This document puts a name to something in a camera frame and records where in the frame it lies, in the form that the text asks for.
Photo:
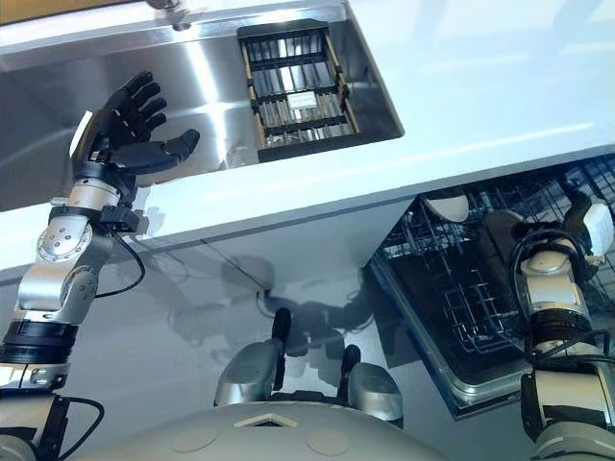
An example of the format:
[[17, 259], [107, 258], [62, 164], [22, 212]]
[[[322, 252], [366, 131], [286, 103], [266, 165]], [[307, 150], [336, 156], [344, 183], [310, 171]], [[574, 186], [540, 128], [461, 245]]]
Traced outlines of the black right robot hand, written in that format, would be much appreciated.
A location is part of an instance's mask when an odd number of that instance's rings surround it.
[[568, 198], [563, 227], [590, 255], [602, 257], [614, 240], [614, 225], [610, 208], [606, 203], [593, 201], [586, 194], [574, 190]]

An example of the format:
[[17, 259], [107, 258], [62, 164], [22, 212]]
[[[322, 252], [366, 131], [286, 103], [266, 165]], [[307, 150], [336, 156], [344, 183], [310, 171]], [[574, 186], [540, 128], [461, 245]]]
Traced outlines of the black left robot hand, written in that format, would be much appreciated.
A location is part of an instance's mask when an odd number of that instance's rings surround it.
[[72, 155], [73, 173], [94, 176], [104, 171], [146, 175], [169, 170], [187, 160], [200, 140], [194, 129], [154, 141], [153, 131], [166, 122], [166, 100], [153, 73], [143, 71], [117, 89], [96, 110]]

